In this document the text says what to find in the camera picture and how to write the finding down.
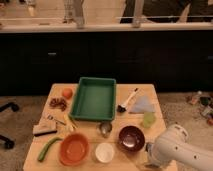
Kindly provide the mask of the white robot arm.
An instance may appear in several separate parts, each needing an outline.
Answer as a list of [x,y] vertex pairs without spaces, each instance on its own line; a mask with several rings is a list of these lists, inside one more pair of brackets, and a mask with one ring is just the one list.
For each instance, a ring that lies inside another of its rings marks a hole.
[[190,145],[187,139],[188,132],[182,126],[169,126],[154,142],[147,143],[148,161],[160,167],[175,160],[199,171],[213,171],[213,151]]

